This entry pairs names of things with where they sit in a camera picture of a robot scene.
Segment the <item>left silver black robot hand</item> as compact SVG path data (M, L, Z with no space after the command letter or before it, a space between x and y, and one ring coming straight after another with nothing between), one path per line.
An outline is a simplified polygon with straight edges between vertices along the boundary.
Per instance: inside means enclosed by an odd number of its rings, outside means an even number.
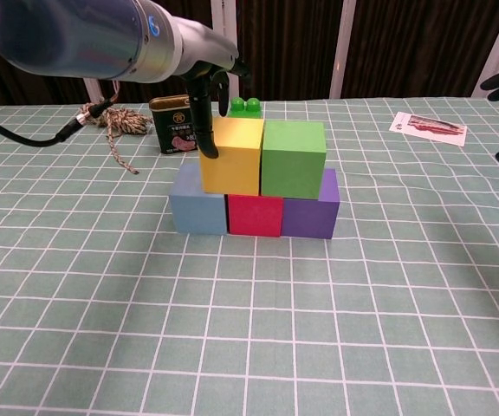
M216 159L219 151L212 128L211 87L218 88L219 113L225 116L229 105L228 75L247 79L250 69L227 37L193 20L176 17L174 21L182 40L175 75L185 82L198 149L205 157Z

